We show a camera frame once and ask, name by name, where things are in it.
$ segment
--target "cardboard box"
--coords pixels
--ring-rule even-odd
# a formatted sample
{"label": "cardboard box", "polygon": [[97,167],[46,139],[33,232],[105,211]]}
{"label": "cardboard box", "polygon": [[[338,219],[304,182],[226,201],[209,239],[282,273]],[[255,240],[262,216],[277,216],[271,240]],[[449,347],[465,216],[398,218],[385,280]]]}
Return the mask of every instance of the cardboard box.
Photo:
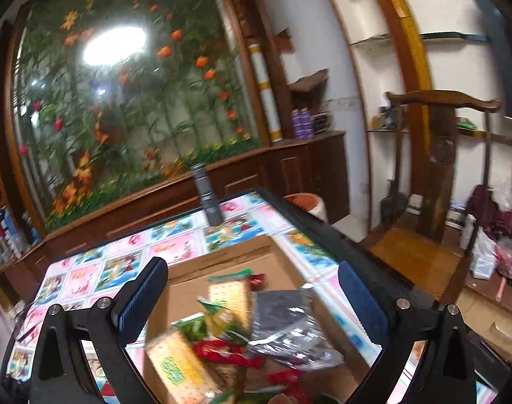
{"label": "cardboard box", "polygon": [[[172,322],[201,311],[196,299],[198,296],[207,296],[207,278],[247,268],[255,274],[267,274],[265,290],[296,290],[306,283],[280,247],[266,235],[176,264],[169,269],[168,285],[149,318],[146,341],[162,334]],[[303,378],[303,386],[311,396],[326,392],[344,402],[366,375],[368,367],[317,296],[314,296],[312,308],[328,340],[344,355],[346,363],[333,369],[307,373]],[[248,369],[245,390],[268,386],[265,376],[285,368],[284,365],[268,360],[260,371]],[[161,402],[174,404],[147,357],[144,379]]]}

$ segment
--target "black cylindrical object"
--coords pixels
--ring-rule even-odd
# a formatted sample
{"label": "black cylindrical object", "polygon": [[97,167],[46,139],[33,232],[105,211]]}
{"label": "black cylindrical object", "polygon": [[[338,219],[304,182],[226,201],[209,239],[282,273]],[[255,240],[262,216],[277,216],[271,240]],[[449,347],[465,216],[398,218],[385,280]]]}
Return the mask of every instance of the black cylindrical object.
{"label": "black cylindrical object", "polygon": [[198,194],[200,195],[200,203],[204,208],[207,222],[210,226],[222,225],[224,223],[224,216],[220,210],[217,196],[211,188],[211,182],[209,182],[209,177],[205,171],[204,164],[193,165],[190,170],[194,176],[196,188],[198,189]]}

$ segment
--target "gray plastic package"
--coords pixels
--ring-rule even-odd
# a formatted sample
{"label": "gray plastic package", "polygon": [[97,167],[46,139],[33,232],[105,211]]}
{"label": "gray plastic package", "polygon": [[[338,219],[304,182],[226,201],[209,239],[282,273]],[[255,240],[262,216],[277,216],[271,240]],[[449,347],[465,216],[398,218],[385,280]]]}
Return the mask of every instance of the gray plastic package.
{"label": "gray plastic package", "polygon": [[252,293],[254,323],[247,348],[300,371],[343,364],[311,314],[311,296],[309,289]]}

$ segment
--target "purple bottle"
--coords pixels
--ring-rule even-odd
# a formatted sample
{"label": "purple bottle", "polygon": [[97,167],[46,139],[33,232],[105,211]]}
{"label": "purple bottle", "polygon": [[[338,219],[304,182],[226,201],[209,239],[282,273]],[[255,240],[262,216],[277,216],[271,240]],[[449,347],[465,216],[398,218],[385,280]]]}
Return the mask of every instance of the purple bottle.
{"label": "purple bottle", "polygon": [[301,122],[301,113],[299,109],[294,109],[292,112],[292,124],[295,139],[303,139],[303,124]]}
{"label": "purple bottle", "polygon": [[304,107],[300,112],[300,116],[303,128],[303,139],[311,139],[314,136],[314,130],[312,129],[312,115],[308,112],[308,109]]}

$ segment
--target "patterned tablecloth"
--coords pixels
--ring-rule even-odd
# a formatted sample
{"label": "patterned tablecloth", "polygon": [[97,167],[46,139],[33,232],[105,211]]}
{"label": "patterned tablecloth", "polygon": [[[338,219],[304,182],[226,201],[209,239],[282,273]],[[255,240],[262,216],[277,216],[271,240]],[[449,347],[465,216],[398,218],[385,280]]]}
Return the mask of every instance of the patterned tablecloth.
{"label": "patterned tablecloth", "polygon": [[[160,256],[169,266],[173,266],[261,234],[273,237],[306,279],[313,283],[316,293],[328,306],[335,320],[341,324],[361,356],[371,365],[381,347],[370,341],[340,289],[338,265],[334,259],[284,219],[257,193],[242,195],[222,203],[221,206],[226,223],[230,225],[227,231],[220,227],[210,227],[204,213],[197,211],[51,264],[20,335],[30,329],[33,331],[24,341],[15,344],[7,365],[7,373],[20,380],[30,377],[34,349],[50,305],[58,303],[65,310],[90,307],[103,296],[114,297],[123,284],[136,278],[154,256]],[[137,342],[126,347],[140,372],[145,356],[145,335],[144,328]],[[83,341],[83,345],[105,401],[118,403],[104,376],[93,345],[88,341]],[[418,342],[413,348],[400,380],[389,398],[390,404],[400,402],[404,396],[423,346],[422,342]],[[495,394],[480,383],[477,386],[477,402],[490,402]]]}

